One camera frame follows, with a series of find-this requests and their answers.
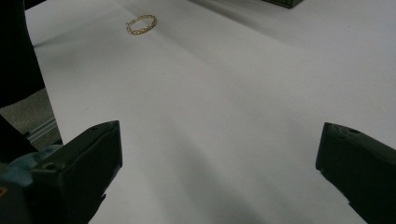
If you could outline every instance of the table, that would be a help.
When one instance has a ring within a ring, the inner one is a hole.
[[[325,121],[396,147],[396,2],[49,0],[26,12],[65,142],[118,119],[92,224],[364,223],[315,169]],[[144,14],[158,24],[129,35]]]

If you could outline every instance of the dark object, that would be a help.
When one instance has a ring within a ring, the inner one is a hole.
[[[25,4],[25,10],[31,8],[31,7],[35,7],[40,3],[45,2],[46,0],[25,0],[24,4]]]
[[[0,107],[45,87],[26,26],[23,0],[2,1],[0,21]]]
[[[396,151],[359,131],[325,123],[317,169],[370,224],[396,223]]]
[[[264,0],[264,1],[269,3],[274,3],[282,7],[292,8],[303,0]]]
[[[0,162],[10,163],[30,152],[37,150],[0,115]]]
[[[87,224],[121,166],[119,122],[96,125],[32,169],[34,182],[23,190],[25,202],[0,197],[0,223],[24,224],[15,222],[19,214],[5,205],[14,202],[29,208],[32,223]]]
[[[0,181],[0,223],[33,224],[23,187]]]

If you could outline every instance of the gold ring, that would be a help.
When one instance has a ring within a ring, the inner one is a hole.
[[[136,23],[137,21],[141,21],[143,19],[152,19],[152,23],[145,28],[139,29],[139,30],[133,30],[131,26]],[[151,15],[144,15],[144,16],[139,16],[138,18],[128,21],[126,23],[126,30],[128,31],[129,34],[131,35],[141,35],[149,30],[151,30],[155,25],[157,24],[157,18],[155,16]]]

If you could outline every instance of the white surface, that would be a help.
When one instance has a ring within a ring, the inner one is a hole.
[[[119,119],[92,224],[364,221],[315,169],[325,121],[396,147],[396,1],[68,0],[27,11],[65,142]],[[129,35],[125,22],[157,26]]]

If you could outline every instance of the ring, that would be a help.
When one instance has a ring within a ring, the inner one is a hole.
[[[133,30],[131,26],[136,23],[137,21],[141,21],[143,19],[152,19],[152,23],[145,28],[139,29],[139,30]],[[131,35],[141,35],[149,30],[151,30],[155,25],[157,24],[157,18],[152,15],[144,15],[144,16],[139,16],[138,18],[131,20],[126,23],[126,30],[128,31],[129,34]]]

